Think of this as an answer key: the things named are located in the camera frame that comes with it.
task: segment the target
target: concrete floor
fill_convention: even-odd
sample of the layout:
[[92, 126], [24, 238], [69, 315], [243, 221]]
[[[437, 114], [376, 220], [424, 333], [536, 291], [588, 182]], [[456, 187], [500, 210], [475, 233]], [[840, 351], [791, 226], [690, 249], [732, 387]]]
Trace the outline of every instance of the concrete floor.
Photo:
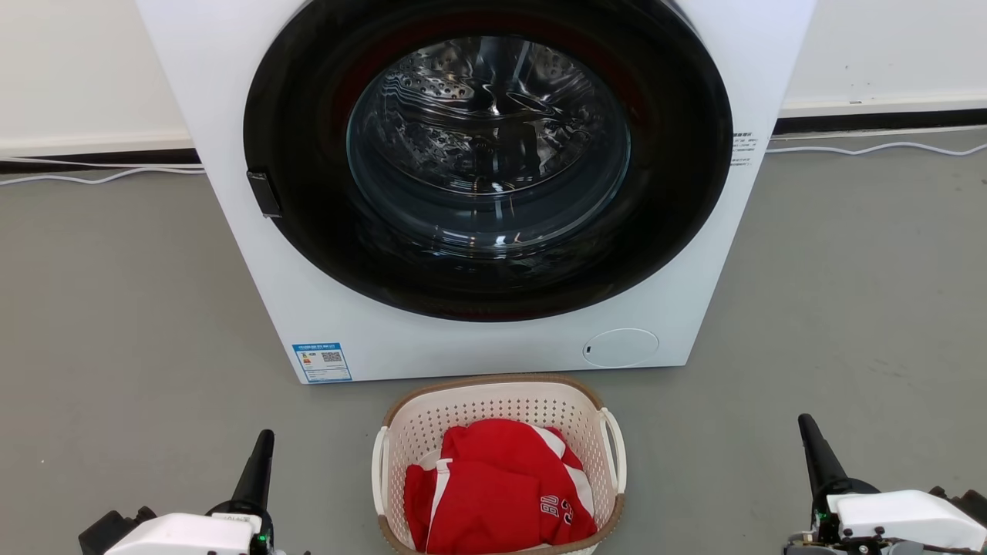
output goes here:
[[[987, 131], [824, 144], [903, 138]], [[776, 553], [807, 525], [802, 412], [881, 489], [987, 491], [985, 238], [987, 152], [769, 157], [688, 366], [575, 374], [629, 450], [598, 553]], [[272, 428], [277, 546], [389, 553], [372, 441], [425, 383], [299, 385], [204, 178], [0, 189], [4, 552], [76, 553], [111, 509], [206, 511]]]

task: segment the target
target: white wall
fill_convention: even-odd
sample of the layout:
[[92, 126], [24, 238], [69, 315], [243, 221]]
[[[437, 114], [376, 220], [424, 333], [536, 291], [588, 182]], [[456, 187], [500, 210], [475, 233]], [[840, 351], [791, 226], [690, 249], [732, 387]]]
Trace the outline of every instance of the white wall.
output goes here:
[[[0, 4], [0, 155], [191, 146], [133, 0]], [[985, 0], [819, 0], [782, 115], [987, 108], [985, 24]]]

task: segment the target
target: blue and white sticker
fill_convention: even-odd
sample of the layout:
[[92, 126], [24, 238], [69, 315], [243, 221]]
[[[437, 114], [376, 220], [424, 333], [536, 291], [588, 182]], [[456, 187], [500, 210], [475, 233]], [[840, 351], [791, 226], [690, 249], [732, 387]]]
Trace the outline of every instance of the blue and white sticker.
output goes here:
[[309, 383], [352, 381], [340, 344], [312, 343], [291, 347], [294, 348], [295, 356], [298, 357]]

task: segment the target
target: folded garment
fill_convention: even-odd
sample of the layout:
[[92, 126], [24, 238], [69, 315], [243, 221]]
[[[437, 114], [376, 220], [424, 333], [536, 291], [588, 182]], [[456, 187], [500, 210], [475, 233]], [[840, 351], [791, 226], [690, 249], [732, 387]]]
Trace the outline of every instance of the folded garment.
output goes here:
[[449, 429], [440, 456], [434, 469], [406, 473], [417, 551], [503, 553], [596, 533], [589, 481], [558, 430], [482, 420]]

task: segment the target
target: washing machine door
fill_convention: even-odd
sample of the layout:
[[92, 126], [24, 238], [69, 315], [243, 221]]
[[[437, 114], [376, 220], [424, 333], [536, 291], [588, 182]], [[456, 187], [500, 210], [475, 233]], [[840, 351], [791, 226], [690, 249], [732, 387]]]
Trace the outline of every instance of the washing machine door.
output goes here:
[[470, 321], [659, 271], [716, 204], [731, 136], [700, 38], [653, 0], [314, 0], [244, 129], [261, 213], [316, 267]]

